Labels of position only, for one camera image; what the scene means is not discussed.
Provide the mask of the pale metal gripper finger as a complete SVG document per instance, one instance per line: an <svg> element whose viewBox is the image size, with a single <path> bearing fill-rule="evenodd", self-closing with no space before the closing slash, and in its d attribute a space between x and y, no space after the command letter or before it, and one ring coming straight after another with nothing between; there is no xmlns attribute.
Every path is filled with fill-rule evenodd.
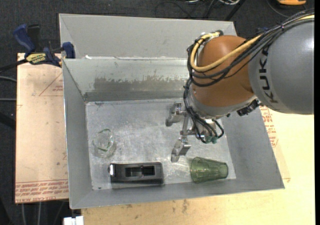
<svg viewBox="0 0 320 225"><path fill-rule="evenodd" d="M184 110L184 106L182 102L174 102L173 105L169 109L168 118L165 120L165 125L167 127L171 127L176 123L184 123L186 120L186 111Z"/></svg>
<svg viewBox="0 0 320 225"><path fill-rule="evenodd" d="M187 152L189 151L189 149L191 148L191 144L188 141L187 137L181 137L179 138L172 151L171 151L171 162L172 163L176 163L179 161L180 156L185 156L187 154Z"/></svg>

